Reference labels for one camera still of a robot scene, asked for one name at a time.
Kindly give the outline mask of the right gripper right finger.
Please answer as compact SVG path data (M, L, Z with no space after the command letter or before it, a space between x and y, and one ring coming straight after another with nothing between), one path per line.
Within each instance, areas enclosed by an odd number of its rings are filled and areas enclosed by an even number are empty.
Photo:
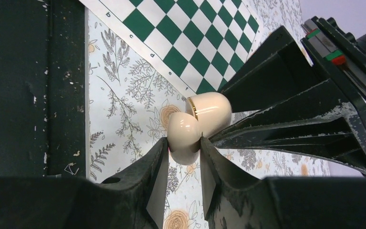
M366 229L366 178L258 179L200 139L204 218L211 229Z

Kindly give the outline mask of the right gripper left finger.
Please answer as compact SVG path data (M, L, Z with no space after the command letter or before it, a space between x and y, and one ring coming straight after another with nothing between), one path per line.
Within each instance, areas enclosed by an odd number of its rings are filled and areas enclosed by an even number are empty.
M84 178L0 177L0 229L160 229L168 142L102 183Z

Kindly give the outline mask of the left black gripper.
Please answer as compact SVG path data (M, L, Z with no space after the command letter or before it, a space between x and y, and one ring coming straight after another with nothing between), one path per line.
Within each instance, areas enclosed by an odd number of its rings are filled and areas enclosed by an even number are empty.
M366 175L366 34L356 39L334 18L316 16L301 27L314 49L363 96L343 92L332 80L319 83L292 35L280 26L219 90L234 113L260 111L210 141L217 148L312 156Z

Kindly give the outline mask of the beige earbud charging case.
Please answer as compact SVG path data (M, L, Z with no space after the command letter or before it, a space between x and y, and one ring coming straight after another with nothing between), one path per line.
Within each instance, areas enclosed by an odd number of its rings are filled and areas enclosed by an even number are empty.
M186 99L186 111L169 117L167 141L172 159L191 165L199 157L200 138L211 137L228 127L232 119L229 100L217 92L197 94Z

